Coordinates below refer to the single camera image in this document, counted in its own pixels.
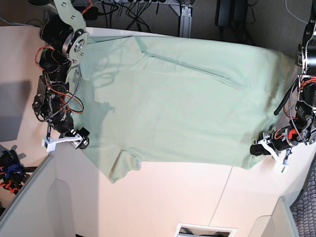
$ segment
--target floor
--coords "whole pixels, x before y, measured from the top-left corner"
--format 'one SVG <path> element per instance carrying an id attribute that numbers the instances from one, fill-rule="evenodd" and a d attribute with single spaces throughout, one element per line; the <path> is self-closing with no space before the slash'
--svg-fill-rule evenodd
<path id="1" fill-rule="evenodd" d="M 74 5 L 80 5 L 87 0 L 75 0 Z M 205 40 L 219 40 L 219 29 L 215 25 L 215 12 L 217 0 L 196 0 L 193 8 L 192 37 Z M 296 1 L 287 0 L 288 9 L 297 17 L 308 21 L 311 12 L 312 0 Z M 99 12 L 103 12 L 101 4 L 96 4 Z M 157 5 L 143 12 L 142 18 L 150 26 L 153 33 L 177 36 L 179 18 L 173 10 L 166 5 L 160 5 L 156 14 Z M 291 16 L 285 8 L 285 0 L 259 0 L 253 7 L 256 22 L 248 24 L 247 28 L 259 47 L 281 51 L 288 56 L 296 57 L 298 44 L 302 42 L 305 24 Z M 0 15 L 9 20 L 39 24 L 42 22 L 41 9 L 31 6 L 27 0 L 11 0 L 0 2 Z M 126 16 L 113 14 L 112 28 L 126 29 L 131 19 Z M 251 9 L 248 8 L 248 22 L 252 22 Z M 87 26 L 106 27 L 104 16 L 99 16 L 96 21 L 87 21 Z"/>

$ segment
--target red wire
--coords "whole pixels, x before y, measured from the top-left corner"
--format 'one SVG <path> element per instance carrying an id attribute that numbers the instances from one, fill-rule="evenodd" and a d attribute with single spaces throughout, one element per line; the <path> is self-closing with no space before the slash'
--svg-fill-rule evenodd
<path id="1" fill-rule="evenodd" d="M 92 8 L 92 2 L 89 0 L 89 6 L 85 10 L 83 10 L 82 14 L 85 14 L 90 8 Z"/>
<path id="2" fill-rule="evenodd" d="M 54 91 L 54 92 L 57 93 L 57 94 L 64 95 L 64 96 L 67 96 L 67 97 L 71 98 L 70 95 L 61 93 L 61 92 L 59 92 L 59 91 L 54 90 L 53 88 L 51 88 L 51 87 L 49 86 L 49 84 L 48 84 L 46 74 L 44 74 L 44 77 L 45 77 L 46 85 L 48 86 L 48 88 L 49 88 L 50 90 Z M 71 110 L 72 112 L 76 113 L 76 114 L 82 114 L 82 113 L 83 113 L 83 107 L 82 107 L 81 103 L 79 103 L 78 100 L 76 100 L 75 98 L 73 98 L 73 100 L 76 101 L 76 102 L 80 105 L 80 107 L 81 107 L 81 112 L 76 112 L 76 111 L 74 111 L 74 110 L 72 110 L 72 109 L 70 109 L 70 110 Z"/>
<path id="3" fill-rule="evenodd" d="M 288 112 L 285 109 L 285 105 L 283 106 L 283 111 L 284 111 L 285 115 L 290 118 L 290 115 L 288 114 Z"/>
<path id="4" fill-rule="evenodd" d="M 282 134 L 281 134 L 279 137 L 277 137 L 277 133 L 280 132 L 280 130 L 281 130 L 281 128 L 280 128 L 278 131 L 275 132 L 275 140 L 277 140 L 277 139 L 283 137 Z"/>
<path id="5" fill-rule="evenodd" d="M 38 51 L 37 51 L 36 54 L 35 54 L 35 65 L 36 65 L 39 69 L 41 69 L 41 70 L 43 70 L 43 68 L 41 68 L 41 67 L 39 66 L 39 63 L 36 61 L 36 58 L 38 57 L 39 52 L 40 52 L 42 49 L 44 49 L 44 48 L 50 48 L 50 49 L 52 49 L 52 50 L 55 50 L 53 47 L 50 47 L 50 46 L 43 46 L 43 47 L 40 47 L 40 48 L 38 49 Z"/>

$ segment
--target gray carpet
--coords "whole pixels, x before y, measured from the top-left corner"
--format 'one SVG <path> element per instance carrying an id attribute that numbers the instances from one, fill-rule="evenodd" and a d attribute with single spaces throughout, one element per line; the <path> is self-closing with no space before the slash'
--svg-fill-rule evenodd
<path id="1" fill-rule="evenodd" d="M 87 2 L 75 0 L 74 4 Z M 311 13 L 312 0 L 287 0 L 288 8 L 297 17 L 308 21 Z M 196 0 L 193 8 L 192 37 L 205 40 L 219 40 L 219 29 L 215 26 L 215 12 L 217 0 Z M 285 0 L 259 0 L 253 7 L 256 22 L 247 26 L 259 47 L 281 51 L 291 57 L 296 57 L 298 44 L 301 43 L 305 24 L 291 16 L 285 8 Z M 113 15 L 112 28 L 125 29 L 131 19 L 123 11 L 121 17 Z M 31 19 L 42 20 L 43 13 L 36 7 L 30 6 L 27 0 L 0 1 L 0 15 L 12 21 L 26 23 Z M 178 35 L 178 16 L 167 5 L 160 5 L 156 14 L 156 5 L 152 4 L 143 14 L 142 18 L 150 26 L 153 33 L 170 36 Z M 248 22 L 252 15 L 248 11 Z M 104 16 L 96 21 L 87 21 L 88 26 L 105 27 Z"/>
<path id="2" fill-rule="evenodd" d="M 316 237 L 316 167 L 307 177 L 306 189 L 291 206 L 300 237 Z"/>

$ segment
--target metal bracket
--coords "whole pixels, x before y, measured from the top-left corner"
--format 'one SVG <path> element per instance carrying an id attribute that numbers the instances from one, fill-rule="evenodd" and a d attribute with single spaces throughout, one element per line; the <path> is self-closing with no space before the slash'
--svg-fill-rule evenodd
<path id="1" fill-rule="evenodd" d="M 191 37 L 192 8 L 195 0 L 180 0 L 180 5 L 170 5 L 171 9 L 180 17 L 179 37 Z"/>
<path id="2" fill-rule="evenodd" d="M 79 134 L 76 134 L 74 137 L 64 137 L 64 138 L 59 138 L 56 140 L 54 140 L 52 138 L 50 138 L 48 140 L 46 137 L 44 137 L 42 139 L 41 146 L 46 147 L 47 152 L 52 152 L 55 150 L 56 144 L 58 144 L 58 143 L 76 142 L 76 141 L 82 141 L 82 140 L 83 140 L 83 138 Z"/>
<path id="3" fill-rule="evenodd" d="M 82 29 L 85 31 L 85 22 L 82 14 L 77 11 L 70 0 L 54 0 L 60 19 L 70 25 L 74 32 Z"/>
<path id="4" fill-rule="evenodd" d="M 268 145 L 268 141 L 267 139 L 263 139 L 258 141 L 258 144 L 261 144 L 263 146 L 264 149 L 266 149 L 268 152 L 270 152 L 270 154 L 272 155 L 272 157 L 275 159 L 276 164 L 274 166 L 274 171 L 276 173 L 285 173 L 288 170 L 288 166 L 289 164 L 287 163 L 287 158 L 291 153 L 288 153 L 288 151 L 286 151 L 286 155 L 284 157 L 284 159 L 281 159 L 276 152 L 272 149 L 272 147 L 270 147 Z"/>

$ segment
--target white surface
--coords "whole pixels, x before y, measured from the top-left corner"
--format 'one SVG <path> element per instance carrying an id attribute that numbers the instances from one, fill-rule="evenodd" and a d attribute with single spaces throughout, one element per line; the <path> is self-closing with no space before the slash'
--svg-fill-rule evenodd
<path id="1" fill-rule="evenodd" d="M 173 237 L 178 223 L 207 226 L 231 168 L 144 162 L 110 181 L 70 144 L 58 144 L 56 177 L 71 187 L 76 233 L 82 236 Z"/>
<path id="2" fill-rule="evenodd" d="M 291 210 L 283 198 L 277 201 L 272 220 L 276 230 L 275 237 L 299 237 Z"/>
<path id="3" fill-rule="evenodd" d="M 105 28 L 97 28 L 97 27 L 87 27 L 85 29 L 89 36 L 91 37 L 101 37 L 101 36 L 163 36 L 170 37 L 165 35 L 146 33 L 146 32 L 136 32 L 136 31 L 126 31 L 126 30 L 117 30 L 117 29 L 105 29 Z"/>
<path id="4" fill-rule="evenodd" d="M 33 185 L 21 189 L 0 220 L 1 237 L 57 237 L 47 203 L 48 190 L 55 180 L 54 160 L 47 160 L 42 168 L 44 172 L 33 177 Z"/>
<path id="5" fill-rule="evenodd" d="M 234 167 L 210 225 L 237 227 L 235 237 L 248 236 L 258 217 L 272 214 L 279 197 L 293 202 L 302 187 L 297 181 L 304 181 L 315 151 L 315 144 L 294 148 L 285 174 L 272 172 L 270 157 L 250 170 Z"/>
<path id="6" fill-rule="evenodd" d="M 18 139 L 1 145 L 9 149 L 17 145 L 18 154 L 27 155 L 22 160 L 26 166 L 38 165 L 46 156 L 40 146 L 46 124 L 36 120 L 31 104 L 40 75 L 34 55 L 43 42 L 35 28 L 1 27 L 0 34 L 0 83 L 29 80 L 32 84 Z M 178 223 L 237 228 L 235 237 L 246 237 L 258 217 L 272 214 L 280 196 L 288 204 L 295 200 L 316 150 L 315 145 L 303 144 L 293 149 L 285 175 L 272 172 L 271 158 L 251 170 L 233 168 L 222 195 L 229 166 L 145 162 L 140 171 L 112 185 L 81 151 L 63 146 L 57 145 L 55 151 L 56 175 L 70 185 L 75 229 L 87 237 L 171 237 Z M 36 198 L 44 198 L 34 192 Z M 0 189 L 4 206 L 12 197 Z"/>

